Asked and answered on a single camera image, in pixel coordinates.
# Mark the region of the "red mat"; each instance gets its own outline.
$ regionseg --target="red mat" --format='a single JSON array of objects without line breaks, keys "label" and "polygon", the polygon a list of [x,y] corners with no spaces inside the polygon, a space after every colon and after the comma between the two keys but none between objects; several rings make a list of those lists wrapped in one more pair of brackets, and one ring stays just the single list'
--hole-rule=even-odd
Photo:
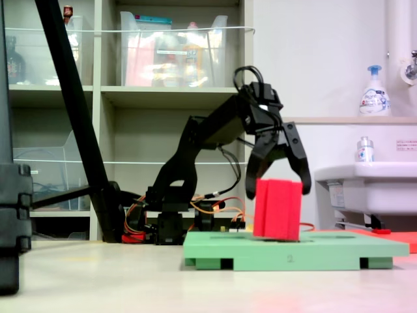
[{"label": "red mat", "polygon": [[378,237],[388,240],[397,241],[399,243],[408,243],[410,245],[410,253],[417,253],[417,231],[399,231],[395,233],[390,233],[386,235],[381,235],[377,233],[372,233],[366,230],[348,230],[354,233],[361,233],[363,235],[368,235],[372,237]]}]

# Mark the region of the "white bottle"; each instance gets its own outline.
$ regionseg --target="white bottle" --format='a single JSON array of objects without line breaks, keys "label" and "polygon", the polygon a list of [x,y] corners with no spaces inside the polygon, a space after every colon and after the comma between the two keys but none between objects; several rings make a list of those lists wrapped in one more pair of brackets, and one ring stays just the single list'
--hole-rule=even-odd
[{"label": "white bottle", "polygon": [[379,65],[367,68],[371,72],[371,81],[359,105],[359,116],[391,116],[390,97],[378,77],[378,71],[381,69]]},{"label": "white bottle", "polygon": [[361,137],[358,142],[358,162],[374,162],[373,141],[368,137]]}]

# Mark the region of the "white sink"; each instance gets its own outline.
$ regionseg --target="white sink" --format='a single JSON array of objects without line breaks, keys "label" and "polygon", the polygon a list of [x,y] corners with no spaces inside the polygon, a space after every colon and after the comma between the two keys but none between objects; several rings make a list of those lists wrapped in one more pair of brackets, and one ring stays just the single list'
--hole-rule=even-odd
[{"label": "white sink", "polygon": [[378,215],[417,215],[417,162],[357,162],[315,172],[332,205]]}]

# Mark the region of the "faucet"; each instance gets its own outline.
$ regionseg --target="faucet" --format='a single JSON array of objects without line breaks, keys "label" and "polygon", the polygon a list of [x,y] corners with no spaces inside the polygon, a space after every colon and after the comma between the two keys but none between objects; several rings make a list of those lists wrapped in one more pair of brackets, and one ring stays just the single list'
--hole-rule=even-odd
[{"label": "faucet", "polygon": [[415,80],[417,78],[417,50],[412,50],[411,56],[414,60],[414,64],[407,66],[405,75],[408,79]]}]

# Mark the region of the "pipe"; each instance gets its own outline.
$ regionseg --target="pipe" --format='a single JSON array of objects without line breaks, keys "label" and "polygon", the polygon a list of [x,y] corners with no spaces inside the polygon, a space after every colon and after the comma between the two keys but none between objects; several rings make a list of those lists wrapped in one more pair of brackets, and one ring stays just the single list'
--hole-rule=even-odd
[{"label": "pipe", "polygon": [[417,115],[416,81],[405,77],[405,69],[412,64],[412,1],[386,0],[388,59],[387,90],[394,116]]}]

